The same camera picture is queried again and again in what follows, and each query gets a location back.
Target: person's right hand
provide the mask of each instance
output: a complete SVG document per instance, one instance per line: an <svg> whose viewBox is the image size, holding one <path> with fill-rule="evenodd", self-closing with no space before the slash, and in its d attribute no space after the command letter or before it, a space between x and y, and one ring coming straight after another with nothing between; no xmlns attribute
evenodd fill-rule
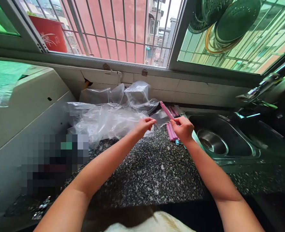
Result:
<svg viewBox="0 0 285 232"><path fill-rule="evenodd" d="M187 143L192 139L192 132L194 130L193 124L185 117L175 118L174 120L171 120L172 128L174 129L174 132L179 137L181 142Z"/></svg>

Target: white tile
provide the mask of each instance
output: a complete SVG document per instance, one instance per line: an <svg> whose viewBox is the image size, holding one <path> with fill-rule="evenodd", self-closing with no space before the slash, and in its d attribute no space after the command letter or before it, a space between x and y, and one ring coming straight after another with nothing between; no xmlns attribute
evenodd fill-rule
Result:
<svg viewBox="0 0 285 232"><path fill-rule="evenodd" d="M159 76L142 76L141 74L134 74L134 82L136 81L145 81L149 85L151 85L152 89L157 90L168 90L168 91L175 91L179 79L175 78L167 78L167 77L159 77Z"/></svg>
<svg viewBox="0 0 285 232"><path fill-rule="evenodd" d="M247 93L249 90L230 85L180 80L176 91L234 98L237 95Z"/></svg>
<svg viewBox="0 0 285 232"><path fill-rule="evenodd" d="M130 72L122 72L122 82L132 84L134 82L134 74Z"/></svg>
<svg viewBox="0 0 285 232"><path fill-rule="evenodd" d="M63 80L73 80L84 82L84 76L80 70L70 68L53 68Z"/></svg>
<svg viewBox="0 0 285 232"><path fill-rule="evenodd" d="M73 80L63 80L64 83L68 86L76 100L79 100L80 92L83 90L85 86L85 82L73 81Z"/></svg>
<svg viewBox="0 0 285 232"><path fill-rule="evenodd" d="M105 73L97 70L82 70L81 72L84 78L94 83L118 85L120 81L120 76L116 73L110 73L110 71Z"/></svg>
<svg viewBox="0 0 285 232"><path fill-rule="evenodd" d="M163 102L171 102L174 96L173 91L167 91L167 90L149 90L149 99L155 98L159 101Z"/></svg>
<svg viewBox="0 0 285 232"><path fill-rule="evenodd" d="M230 97L175 92L172 102L196 105L234 107L237 105L238 100L231 99Z"/></svg>

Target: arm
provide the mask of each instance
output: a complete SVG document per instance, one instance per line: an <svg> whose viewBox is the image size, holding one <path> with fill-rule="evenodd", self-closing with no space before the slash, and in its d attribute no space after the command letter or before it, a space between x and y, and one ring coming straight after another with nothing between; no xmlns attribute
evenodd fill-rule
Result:
<svg viewBox="0 0 285 232"><path fill-rule="evenodd" d="M89 202L95 192L122 163L133 146L156 120L141 119L136 128L88 163L66 187L35 228L35 232L81 231Z"/></svg>
<svg viewBox="0 0 285 232"><path fill-rule="evenodd" d="M195 166L219 210L225 232L257 231L263 228L228 175L192 139L194 126L184 117L177 118L172 127L188 149Z"/></svg>

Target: white cloth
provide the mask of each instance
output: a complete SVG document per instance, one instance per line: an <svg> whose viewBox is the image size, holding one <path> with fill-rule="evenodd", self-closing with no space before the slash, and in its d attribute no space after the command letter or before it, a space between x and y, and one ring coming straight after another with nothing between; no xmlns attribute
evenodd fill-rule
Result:
<svg viewBox="0 0 285 232"><path fill-rule="evenodd" d="M195 232L172 215L157 211L152 217L135 227L125 227L120 223L109 226L105 232Z"/></svg>

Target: kitchen counter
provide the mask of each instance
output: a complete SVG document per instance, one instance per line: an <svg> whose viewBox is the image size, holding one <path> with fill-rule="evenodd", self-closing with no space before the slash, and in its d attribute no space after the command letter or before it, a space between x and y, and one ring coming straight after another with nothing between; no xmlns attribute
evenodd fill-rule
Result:
<svg viewBox="0 0 285 232"><path fill-rule="evenodd" d="M126 207L166 204L210 198L188 151L168 139L166 129L155 128L155 136L141 139L113 175L94 195L94 207ZM116 143L103 140L90 161ZM243 195L285 191L285 158L272 163L257 162L251 166L219 163ZM82 170L82 166L65 183L65 187ZM7 216L35 212L40 201L19 196Z"/></svg>

